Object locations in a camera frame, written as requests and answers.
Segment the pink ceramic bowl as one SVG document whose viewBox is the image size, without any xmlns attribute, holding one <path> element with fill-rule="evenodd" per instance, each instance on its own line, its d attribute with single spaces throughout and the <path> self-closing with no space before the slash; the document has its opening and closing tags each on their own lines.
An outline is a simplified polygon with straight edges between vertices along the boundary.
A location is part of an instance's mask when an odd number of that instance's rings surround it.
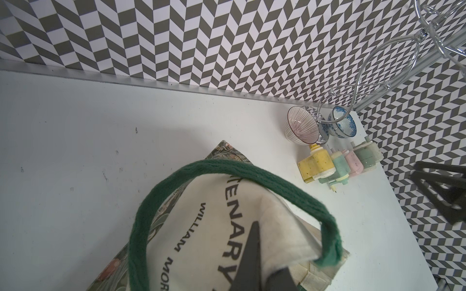
<svg viewBox="0 0 466 291">
<path fill-rule="evenodd" d="M 315 118 L 304 107 L 291 107 L 286 115 L 285 137 L 288 141 L 307 146 L 319 139 L 319 127 Z"/>
</svg>

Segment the cream tote bag green handles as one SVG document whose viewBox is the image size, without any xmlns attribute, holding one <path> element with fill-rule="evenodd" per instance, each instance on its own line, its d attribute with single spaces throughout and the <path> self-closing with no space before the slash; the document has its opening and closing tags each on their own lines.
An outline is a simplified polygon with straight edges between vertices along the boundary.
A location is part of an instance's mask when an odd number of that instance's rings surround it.
<svg viewBox="0 0 466 291">
<path fill-rule="evenodd" d="M 261 291 L 286 267 L 299 291 L 323 291 L 349 256 L 320 201 L 222 141 L 151 190 L 128 244 L 90 290 L 229 291 L 254 221 Z"/>
</svg>

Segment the clear glass mug tree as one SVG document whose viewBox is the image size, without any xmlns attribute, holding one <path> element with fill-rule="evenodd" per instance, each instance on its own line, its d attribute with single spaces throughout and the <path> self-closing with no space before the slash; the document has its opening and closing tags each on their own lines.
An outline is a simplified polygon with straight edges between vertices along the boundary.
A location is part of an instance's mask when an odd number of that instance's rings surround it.
<svg viewBox="0 0 466 291">
<path fill-rule="evenodd" d="M 392 38 L 377 46 L 358 67 L 353 81 L 332 86 L 322 95 L 314 117 L 319 127 L 317 143 L 327 143 L 330 135 L 327 124 L 328 115 L 336 106 L 343 107 L 347 113 L 336 120 L 342 121 L 348 113 L 360 106 L 363 101 L 375 101 L 398 85 L 407 81 L 414 74 L 415 68 L 424 59 L 422 51 L 431 46 L 433 52 L 457 65 L 461 75 L 465 75 L 466 67 L 461 58 L 466 52 L 448 41 L 441 29 L 448 19 L 457 16 L 466 9 L 465 1 L 453 1 L 445 10 L 438 10 L 427 3 L 413 3 L 420 28 L 417 32 Z"/>
</svg>

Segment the pink pencil sharpener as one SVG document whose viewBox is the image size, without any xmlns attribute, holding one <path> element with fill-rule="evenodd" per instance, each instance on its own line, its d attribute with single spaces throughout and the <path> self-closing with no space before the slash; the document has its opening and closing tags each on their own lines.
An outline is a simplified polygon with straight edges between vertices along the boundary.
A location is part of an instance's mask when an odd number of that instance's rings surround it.
<svg viewBox="0 0 466 291">
<path fill-rule="evenodd" d="M 345 149 L 342 151 L 342 154 L 345 157 L 347 164 L 349 166 L 350 177 L 355 177 L 357 175 L 360 175 L 364 171 L 364 166 L 361 163 L 358 156 L 354 153 L 354 151 Z"/>
</svg>

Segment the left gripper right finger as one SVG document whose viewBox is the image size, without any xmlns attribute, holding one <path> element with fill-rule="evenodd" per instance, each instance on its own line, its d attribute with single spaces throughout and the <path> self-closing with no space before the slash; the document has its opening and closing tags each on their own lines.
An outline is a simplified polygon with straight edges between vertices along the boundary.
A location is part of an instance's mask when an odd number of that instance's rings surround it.
<svg viewBox="0 0 466 291">
<path fill-rule="evenodd" d="M 298 288 L 293 281 L 290 270 L 286 267 L 267 278 L 265 291 L 298 291 Z"/>
</svg>

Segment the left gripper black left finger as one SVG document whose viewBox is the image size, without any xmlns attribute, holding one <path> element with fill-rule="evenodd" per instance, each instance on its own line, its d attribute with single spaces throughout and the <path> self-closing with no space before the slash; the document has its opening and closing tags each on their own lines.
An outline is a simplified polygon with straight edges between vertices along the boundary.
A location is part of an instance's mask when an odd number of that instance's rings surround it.
<svg viewBox="0 0 466 291">
<path fill-rule="evenodd" d="M 260 254 L 260 225 L 254 221 L 248 235 L 243 256 L 230 291 L 262 290 L 262 271 Z"/>
</svg>

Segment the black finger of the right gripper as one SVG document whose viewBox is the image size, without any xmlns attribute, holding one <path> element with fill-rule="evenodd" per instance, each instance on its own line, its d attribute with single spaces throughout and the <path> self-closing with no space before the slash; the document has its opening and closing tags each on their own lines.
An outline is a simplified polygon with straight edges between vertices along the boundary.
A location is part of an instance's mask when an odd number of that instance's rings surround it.
<svg viewBox="0 0 466 291">
<path fill-rule="evenodd" d="M 413 166 L 411 181 L 452 225 L 466 221 L 466 168 L 419 161 Z"/>
</svg>

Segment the blue white ceramic bowl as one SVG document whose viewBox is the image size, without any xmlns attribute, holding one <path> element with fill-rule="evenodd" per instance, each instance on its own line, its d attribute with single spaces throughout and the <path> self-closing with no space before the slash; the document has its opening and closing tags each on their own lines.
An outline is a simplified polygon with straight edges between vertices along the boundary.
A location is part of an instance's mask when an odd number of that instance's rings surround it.
<svg viewBox="0 0 466 291">
<path fill-rule="evenodd" d="M 333 123 L 327 124 L 330 135 L 338 138 L 353 138 L 356 136 L 357 127 L 353 117 L 349 113 L 342 121 L 335 122 L 346 113 L 347 110 L 340 106 L 336 106 L 332 109 L 331 113 L 328 115 L 328 121 L 332 121 Z"/>
</svg>

